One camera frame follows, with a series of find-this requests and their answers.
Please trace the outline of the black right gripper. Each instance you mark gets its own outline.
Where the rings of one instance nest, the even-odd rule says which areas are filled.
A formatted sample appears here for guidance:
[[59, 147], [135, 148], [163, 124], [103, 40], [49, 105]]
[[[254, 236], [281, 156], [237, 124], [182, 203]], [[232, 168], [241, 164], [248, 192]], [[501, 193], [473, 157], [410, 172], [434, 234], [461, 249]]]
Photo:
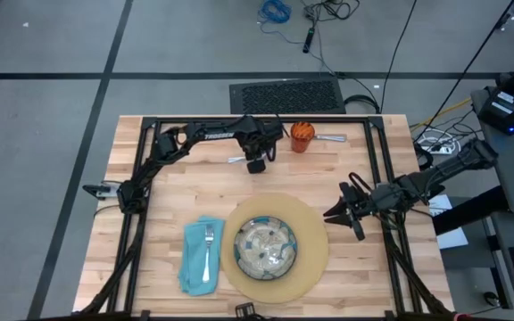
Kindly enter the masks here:
[[339, 188], [341, 198], [323, 214], [324, 217], [329, 217], [325, 219], [326, 223], [350, 226], [351, 219], [362, 219], [374, 214], [373, 203], [361, 188], [345, 182], [340, 183]]

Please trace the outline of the silver cutlery piece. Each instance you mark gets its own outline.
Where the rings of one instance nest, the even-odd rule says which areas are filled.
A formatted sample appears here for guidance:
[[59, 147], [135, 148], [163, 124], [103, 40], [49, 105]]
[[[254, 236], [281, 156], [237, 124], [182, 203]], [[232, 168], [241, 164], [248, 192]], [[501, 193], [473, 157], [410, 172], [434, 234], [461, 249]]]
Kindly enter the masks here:
[[231, 158], [228, 158], [228, 163], [231, 164], [231, 163], [236, 163], [236, 162], [240, 162], [240, 161], [256, 161], [256, 160], [262, 160], [263, 158], [265, 158], [265, 154], [262, 154], [261, 157], [258, 157], [254, 160], [248, 160], [246, 159], [245, 156], [240, 156], [240, 157], [231, 157]]

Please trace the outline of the orange drinking glass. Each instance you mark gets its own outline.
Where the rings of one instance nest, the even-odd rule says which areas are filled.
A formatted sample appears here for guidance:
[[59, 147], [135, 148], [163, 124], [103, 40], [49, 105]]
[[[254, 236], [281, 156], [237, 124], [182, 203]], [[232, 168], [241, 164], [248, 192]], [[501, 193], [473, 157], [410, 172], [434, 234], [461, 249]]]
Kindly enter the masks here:
[[303, 153], [315, 136], [315, 128], [310, 122], [299, 121], [291, 126], [291, 148], [293, 152]]

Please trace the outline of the round woven straw placemat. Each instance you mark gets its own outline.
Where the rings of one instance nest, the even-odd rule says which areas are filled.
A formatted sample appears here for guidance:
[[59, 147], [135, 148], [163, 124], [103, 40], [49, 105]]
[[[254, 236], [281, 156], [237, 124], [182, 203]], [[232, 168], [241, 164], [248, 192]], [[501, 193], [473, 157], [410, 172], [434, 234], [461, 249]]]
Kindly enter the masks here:
[[[243, 224], [258, 217], [279, 219], [295, 236], [295, 260], [275, 279], [250, 277], [234, 254], [234, 239]], [[220, 266], [229, 283], [244, 296], [262, 303], [285, 303], [314, 287], [327, 267], [328, 254], [327, 231], [315, 209], [286, 193], [266, 193], [250, 197], [229, 214], [222, 232]]]

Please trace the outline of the patterned ceramic plate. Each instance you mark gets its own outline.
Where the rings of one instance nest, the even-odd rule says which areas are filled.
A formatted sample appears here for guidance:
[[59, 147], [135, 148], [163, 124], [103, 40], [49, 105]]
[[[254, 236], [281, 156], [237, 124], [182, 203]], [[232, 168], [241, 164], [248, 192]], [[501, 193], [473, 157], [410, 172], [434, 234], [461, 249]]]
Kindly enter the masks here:
[[254, 280], [275, 280], [293, 266], [298, 242], [292, 228], [283, 220], [256, 217], [246, 221], [234, 238], [234, 259]]

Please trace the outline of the silver fork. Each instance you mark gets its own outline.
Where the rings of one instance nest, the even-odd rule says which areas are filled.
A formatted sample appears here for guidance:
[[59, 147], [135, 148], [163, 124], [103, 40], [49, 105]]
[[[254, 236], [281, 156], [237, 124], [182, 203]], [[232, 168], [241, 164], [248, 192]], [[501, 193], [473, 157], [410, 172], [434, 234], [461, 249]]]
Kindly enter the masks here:
[[211, 225], [207, 225], [205, 227], [205, 236], [204, 240], [206, 243], [206, 251], [205, 251], [205, 262], [204, 262], [204, 270], [203, 270], [203, 282], [208, 283], [210, 281], [210, 252], [211, 245], [214, 239], [213, 227]]

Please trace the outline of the light blue cloth napkin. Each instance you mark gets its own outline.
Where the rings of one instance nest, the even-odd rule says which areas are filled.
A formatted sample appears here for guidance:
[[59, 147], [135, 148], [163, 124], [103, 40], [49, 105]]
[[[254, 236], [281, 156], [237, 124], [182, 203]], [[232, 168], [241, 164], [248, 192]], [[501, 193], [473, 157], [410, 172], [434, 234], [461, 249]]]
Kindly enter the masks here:
[[[180, 290], [190, 296], [213, 293], [218, 284], [220, 271], [220, 247], [225, 221], [220, 218], [201, 216], [196, 222], [184, 226], [183, 251], [178, 281]], [[213, 227], [214, 239], [210, 252], [210, 281], [203, 282], [206, 243], [205, 227]]]

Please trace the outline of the white paper sheet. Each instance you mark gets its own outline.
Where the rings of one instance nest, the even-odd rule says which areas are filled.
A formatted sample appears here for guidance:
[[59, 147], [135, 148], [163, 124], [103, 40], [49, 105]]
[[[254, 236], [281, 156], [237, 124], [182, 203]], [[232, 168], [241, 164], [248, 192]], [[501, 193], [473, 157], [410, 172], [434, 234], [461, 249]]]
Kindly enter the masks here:
[[[446, 194], [439, 194], [429, 201], [429, 212], [433, 217], [451, 209], [452, 204]], [[437, 234], [436, 240], [440, 250], [468, 245], [468, 239], [461, 227], [441, 235]]]

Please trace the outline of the black stand leg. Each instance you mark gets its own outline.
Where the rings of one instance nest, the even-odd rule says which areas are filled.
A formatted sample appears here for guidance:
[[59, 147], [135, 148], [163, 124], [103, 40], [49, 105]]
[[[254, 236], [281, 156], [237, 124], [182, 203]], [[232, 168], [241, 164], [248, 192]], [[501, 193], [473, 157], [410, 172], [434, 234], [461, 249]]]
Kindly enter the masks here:
[[434, 216], [436, 235], [443, 235], [461, 226], [486, 218], [496, 211], [507, 210], [509, 204], [502, 187], [496, 186], [480, 195]]

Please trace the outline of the black device with labels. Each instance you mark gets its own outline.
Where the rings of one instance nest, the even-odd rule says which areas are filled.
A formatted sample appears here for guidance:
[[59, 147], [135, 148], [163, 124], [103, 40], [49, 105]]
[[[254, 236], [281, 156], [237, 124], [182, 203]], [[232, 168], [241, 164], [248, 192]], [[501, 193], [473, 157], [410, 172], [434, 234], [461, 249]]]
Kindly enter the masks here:
[[487, 98], [479, 110], [479, 119], [505, 135], [514, 135], [514, 95], [492, 86], [484, 92]]

